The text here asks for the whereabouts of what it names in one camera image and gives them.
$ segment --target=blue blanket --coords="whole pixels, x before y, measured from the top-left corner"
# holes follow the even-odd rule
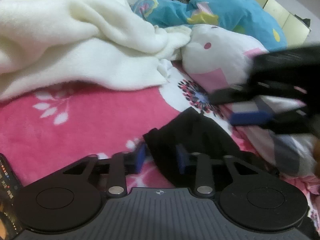
[[[278,22],[255,0],[139,0],[132,10],[159,27],[210,24],[256,38],[269,50],[287,47]]]

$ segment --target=plush toy eye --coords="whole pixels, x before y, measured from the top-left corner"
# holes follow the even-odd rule
[[[210,42],[207,42],[205,45],[204,45],[204,49],[210,49],[211,48],[211,43]]]

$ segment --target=black cloth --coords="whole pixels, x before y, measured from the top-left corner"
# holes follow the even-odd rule
[[[192,107],[179,114],[161,129],[152,129],[144,136],[151,155],[160,172],[175,187],[194,187],[195,175],[181,175],[176,160],[176,145],[182,144],[189,152],[200,152],[212,159],[222,159],[233,155],[239,159],[266,170],[266,163],[253,153],[240,151],[233,139],[214,120],[199,114]],[[270,174],[278,176],[276,169],[269,169]],[[215,191],[223,190],[232,183],[226,167],[213,169]],[[312,240],[320,240],[313,222],[305,217],[299,226],[303,234]]]

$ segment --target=metal screw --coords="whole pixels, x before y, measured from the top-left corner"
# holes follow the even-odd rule
[[[300,115],[306,115],[306,113],[303,112],[302,110],[297,110],[296,113],[297,113],[297,114],[300,114]]]
[[[111,187],[108,191],[113,195],[119,195],[122,192],[124,192],[124,188],[119,186],[114,186],[114,187]]]
[[[243,87],[239,86],[239,85],[232,85],[231,88],[234,89],[234,90],[238,90],[238,91],[242,91],[243,90]]]
[[[258,82],[258,85],[261,85],[261,86],[266,87],[266,88],[270,88],[270,86],[268,84],[265,84],[265,83],[262,83],[262,82]]]
[[[212,188],[209,186],[200,186],[197,188],[197,191],[201,194],[210,194],[212,192]]]

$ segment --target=phone screen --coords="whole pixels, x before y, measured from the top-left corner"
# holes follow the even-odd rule
[[[0,154],[0,239],[12,240],[22,226],[13,211],[13,200],[22,188],[7,159]]]

